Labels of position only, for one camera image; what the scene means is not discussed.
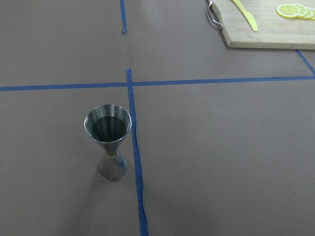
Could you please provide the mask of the bamboo cutting board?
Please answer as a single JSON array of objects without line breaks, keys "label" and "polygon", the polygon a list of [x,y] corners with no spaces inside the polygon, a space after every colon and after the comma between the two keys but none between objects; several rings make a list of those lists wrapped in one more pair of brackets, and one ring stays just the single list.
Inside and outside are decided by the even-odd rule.
[{"label": "bamboo cutting board", "polygon": [[214,0],[211,13],[223,25],[221,33],[230,48],[303,49],[315,48],[315,22],[283,18],[276,8],[289,0],[243,0],[242,6],[256,20],[258,31],[231,0]]}]

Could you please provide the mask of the brown paper table cover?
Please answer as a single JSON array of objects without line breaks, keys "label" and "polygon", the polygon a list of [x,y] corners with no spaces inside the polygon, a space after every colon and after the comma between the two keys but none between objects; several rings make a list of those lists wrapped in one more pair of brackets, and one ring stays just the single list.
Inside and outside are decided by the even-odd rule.
[{"label": "brown paper table cover", "polygon": [[[315,53],[229,48],[205,8],[1,1],[1,235],[314,235]],[[84,129],[105,104],[119,180]]]}]

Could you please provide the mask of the yellow plastic knife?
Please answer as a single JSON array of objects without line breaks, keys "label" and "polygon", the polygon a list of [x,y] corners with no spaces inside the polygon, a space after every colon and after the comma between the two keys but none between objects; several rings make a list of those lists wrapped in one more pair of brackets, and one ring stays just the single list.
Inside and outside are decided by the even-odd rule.
[{"label": "yellow plastic knife", "polygon": [[243,6],[243,4],[241,3],[240,0],[232,0],[232,2],[236,5],[236,7],[243,14],[243,16],[245,17],[246,21],[250,25],[251,29],[254,32],[258,32],[258,25],[257,25],[256,19],[254,18],[254,16],[245,9],[245,7]]}]

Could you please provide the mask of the steel double jigger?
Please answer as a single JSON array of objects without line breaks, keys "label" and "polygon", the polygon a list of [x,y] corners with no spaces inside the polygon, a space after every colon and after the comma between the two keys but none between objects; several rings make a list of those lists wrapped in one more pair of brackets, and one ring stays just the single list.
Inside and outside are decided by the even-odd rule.
[{"label": "steel double jigger", "polygon": [[123,107],[105,104],[95,107],[84,120],[87,135],[103,150],[98,172],[107,180],[119,180],[128,171],[128,162],[119,147],[132,128],[131,116]]}]

